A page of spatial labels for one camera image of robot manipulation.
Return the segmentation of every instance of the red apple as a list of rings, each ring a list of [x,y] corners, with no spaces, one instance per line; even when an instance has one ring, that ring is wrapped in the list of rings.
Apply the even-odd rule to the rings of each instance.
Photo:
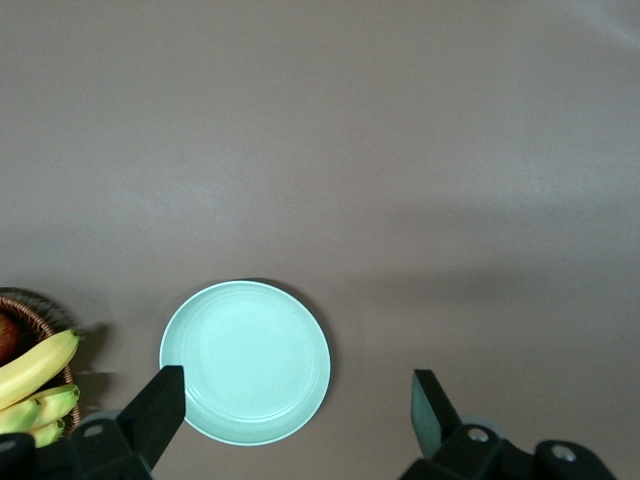
[[[20,343],[20,329],[13,320],[0,313],[0,366],[13,360]]]

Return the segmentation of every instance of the yellow banana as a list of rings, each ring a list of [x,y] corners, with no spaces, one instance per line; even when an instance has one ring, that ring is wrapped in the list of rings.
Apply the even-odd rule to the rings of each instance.
[[[52,444],[58,438],[62,436],[64,432],[64,420],[56,420],[55,422],[47,423],[39,428],[29,430],[30,434],[36,441],[36,448],[46,447]]]
[[[73,358],[78,342],[75,330],[65,330],[0,367],[0,409],[31,395],[55,377]]]
[[[36,392],[29,398],[39,401],[42,406],[31,428],[38,428],[64,417],[78,403],[80,390],[77,385],[61,385]]]
[[[26,432],[29,430],[38,416],[40,407],[38,400],[28,398],[0,410],[0,434]]]

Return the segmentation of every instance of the round plate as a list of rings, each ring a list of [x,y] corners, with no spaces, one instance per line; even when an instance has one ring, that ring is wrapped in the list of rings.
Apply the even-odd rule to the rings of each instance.
[[[329,386],[327,341],[311,313],[270,285],[225,282],[187,300],[160,346],[182,365],[185,420],[232,445],[264,445],[304,426]]]

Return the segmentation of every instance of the wicker basket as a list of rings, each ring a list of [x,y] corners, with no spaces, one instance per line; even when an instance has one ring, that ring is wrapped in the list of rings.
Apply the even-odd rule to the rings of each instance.
[[[0,293],[0,311],[14,320],[20,328],[21,336],[18,354],[26,352],[36,343],[60,331],[60,327],[55,328],[52,322],[46,319],[41,313],[36,312],[34,308],[4,293]],[[42,388],[72,383],[74,383],[74,380],[71,374],[71,368],[66,366],[62,372],[47,382]],[[76,405],[64,420],[66,423],[65,434],[68,434],[80,423],[81,416],[79,406]]]

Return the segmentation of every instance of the gray surface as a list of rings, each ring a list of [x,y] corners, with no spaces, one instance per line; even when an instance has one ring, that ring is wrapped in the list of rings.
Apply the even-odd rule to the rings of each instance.
[[[185,425],[160,480],[397,478],[413,368],[637,478],[637,5],[2,2],[0,282],[77,315],[88,410],[201,287],[315,309],[318,415],[246,449]]]

